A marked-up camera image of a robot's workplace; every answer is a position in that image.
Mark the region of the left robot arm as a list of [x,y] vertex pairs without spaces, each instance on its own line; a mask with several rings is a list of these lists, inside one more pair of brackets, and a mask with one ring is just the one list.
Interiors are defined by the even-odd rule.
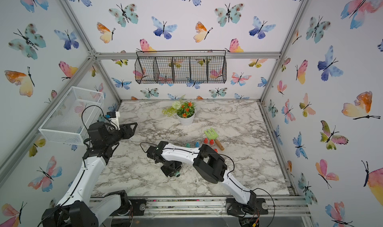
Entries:
[[95,122],[88,129],[91,147],[83,156],[83,164],[64,197],[57,206],[45,210],[42,227],[98,227],[111,215],[129,216],[133,205],[125,191],[106,195],[95,207],[90,207],[90,197],[96,182],[117,149],[121,140],[134,136],[137,123],[116,126]]

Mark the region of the white mesh wall basket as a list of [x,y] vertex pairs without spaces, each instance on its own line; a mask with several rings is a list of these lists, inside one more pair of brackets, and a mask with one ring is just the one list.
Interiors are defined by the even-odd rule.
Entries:
[[82,145],[103,102],[104,93],[72,86],[38,130],[47,141]]

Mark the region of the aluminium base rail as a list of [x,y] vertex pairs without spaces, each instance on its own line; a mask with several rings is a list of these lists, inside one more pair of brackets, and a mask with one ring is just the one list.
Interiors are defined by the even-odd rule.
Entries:
[[[259,196],[255,215],[263,217],[310,217],[301,196]],[[129,197],[135,218],[236,217],[245,212],[229,196],[207,197]]]

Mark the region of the white pot with flowers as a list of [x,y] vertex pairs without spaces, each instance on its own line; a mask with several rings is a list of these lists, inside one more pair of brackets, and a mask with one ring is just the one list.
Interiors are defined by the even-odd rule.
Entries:
[[176,115],[183,126],[190,126],[195,118],[195,108],[192,101],[175,100],[170,107],[162,110],[162,114],[168,117]]

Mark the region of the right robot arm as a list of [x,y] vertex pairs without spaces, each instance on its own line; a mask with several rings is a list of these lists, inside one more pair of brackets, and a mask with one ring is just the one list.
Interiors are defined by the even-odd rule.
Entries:
[[267,215],[265,199],[258,198],[255,192],[243,186],[228,170],[225,159],[209,145],[197,148],[186,148],[161,141],[151,145],[145,151],[147,157],[155,163],[161,163],[162,172],[167,177],[180,176],[183,164],[191,165],[209,183],[222,185],[233,196],[226,201],[227,214],[244,218],[246,215]]

